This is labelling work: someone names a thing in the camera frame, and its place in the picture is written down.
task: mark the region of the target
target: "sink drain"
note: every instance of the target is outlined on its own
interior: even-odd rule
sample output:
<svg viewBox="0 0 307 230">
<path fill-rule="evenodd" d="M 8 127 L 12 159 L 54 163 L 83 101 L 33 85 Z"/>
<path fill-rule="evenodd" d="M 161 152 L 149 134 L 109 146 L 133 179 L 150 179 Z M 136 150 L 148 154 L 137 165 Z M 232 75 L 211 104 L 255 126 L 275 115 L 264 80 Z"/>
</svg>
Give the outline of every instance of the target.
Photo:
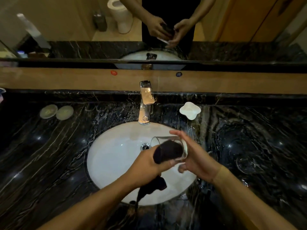
<svg viewBox="0 0 307 230">
<path fill-rule="evenodd" d="M 141 151 L 146 150 L 146 149 L 150 149 L 151 146 L 149 143 L 144 143 L 141 145 Z"/>
</svg>

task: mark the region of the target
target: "person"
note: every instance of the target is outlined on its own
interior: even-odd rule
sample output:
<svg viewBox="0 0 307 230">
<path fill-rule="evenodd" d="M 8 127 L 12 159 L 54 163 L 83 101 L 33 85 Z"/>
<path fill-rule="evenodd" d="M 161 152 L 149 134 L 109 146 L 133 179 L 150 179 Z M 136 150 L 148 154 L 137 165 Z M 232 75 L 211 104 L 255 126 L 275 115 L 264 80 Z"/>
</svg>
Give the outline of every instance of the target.
<svg viewBox="0 0 307 230">
<path fill-rule="evenodd" d="M 181 137 L 188 145 L 189 154 L 179 166 L 179 172 L 189 170 L 199 178 L 212 183 L 247 229 L 296 229 L 243 185 L 228 169 L 210 157 L 187 134 L 178 130 L 171 130 L 170 134 Z M 127 194 L 149 183 L 176 164 L 174 160 L 156 164 L 153 160 L 156 147 L 140 152 L 127 172 L 115 182 L 75 204 L 38 230 L 94 228 Z"/>
<path fill-rule="evenodd" d="M 179 45 L 188 54 L 194 37 L 195 24 L 212 8 L 215 0 L 120 0 L 134 16 L 142 21 L 142 40 L 151 47 L 159 44 L 157 38 L 168 41 L 167 48 Z M 161 24 L 175 35 L 172 37 Z"/>
</svg>

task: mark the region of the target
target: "white toilet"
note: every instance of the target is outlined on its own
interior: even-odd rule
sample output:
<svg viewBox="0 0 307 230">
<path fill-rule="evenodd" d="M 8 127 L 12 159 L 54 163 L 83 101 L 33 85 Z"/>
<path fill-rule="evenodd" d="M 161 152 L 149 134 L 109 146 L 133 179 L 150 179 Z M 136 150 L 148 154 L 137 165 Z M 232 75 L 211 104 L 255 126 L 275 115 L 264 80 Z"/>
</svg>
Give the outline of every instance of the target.
<svg viewBox="0 0 307 230">
<path fill-rule="evenodd" d="M 128 33 L 133 23 L 132 14 L 119 0 L 109 0 L 108 8 L 111 12 L 112 17 L 117 22 L 119 33 Z"/>
</svg>

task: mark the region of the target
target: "forearm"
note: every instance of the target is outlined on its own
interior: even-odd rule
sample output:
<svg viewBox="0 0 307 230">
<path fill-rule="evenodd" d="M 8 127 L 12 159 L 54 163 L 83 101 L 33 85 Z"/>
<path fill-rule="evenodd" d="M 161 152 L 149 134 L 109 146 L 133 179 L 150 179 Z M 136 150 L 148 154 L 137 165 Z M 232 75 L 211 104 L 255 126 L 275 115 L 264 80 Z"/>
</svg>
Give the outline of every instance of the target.
<svg viewBox="0 0 307 230">
<path fill-rule="evenodd" d="M 206 14 L 209 13 L 214 3 L 215 3 L 215 0 L 202 0 L 201 1 L 201 3 L 195 9 L 193 15 L 190 18 L 193 21 L 193 25 L 195 25 L 203 17 L 205 17 Z"/>
<path fill-rule="evenodd" d="M 138 19 L 146 24 L 147 19 L 152 15 L 145 10 L 137 0 L 120 0 L 121 3 Z"/>
<path fill-rule="evenodd" d="M 243 185 L 224 166 L 213 179 L 213 185 L 248 230 L 296 229 Z"/>
<path fill-rule="evenodd" d="M 38 230 L 92 229 L 134 188 L 123 176 L 56 216 Z"/>
</svg>

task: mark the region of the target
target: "faucet handle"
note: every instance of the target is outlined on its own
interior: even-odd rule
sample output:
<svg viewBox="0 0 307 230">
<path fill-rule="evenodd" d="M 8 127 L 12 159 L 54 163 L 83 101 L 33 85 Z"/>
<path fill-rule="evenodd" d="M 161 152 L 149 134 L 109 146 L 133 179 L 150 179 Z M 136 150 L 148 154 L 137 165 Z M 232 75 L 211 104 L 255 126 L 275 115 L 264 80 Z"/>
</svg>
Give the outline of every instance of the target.
<svg viewBox="0 0 307 230">
<path fill-rule="evenodd" d="M 144 105 L 154 104 L 155 99 L 153 97 L 150 81 L 141 81 L 140 88 Z"/>
</svg>

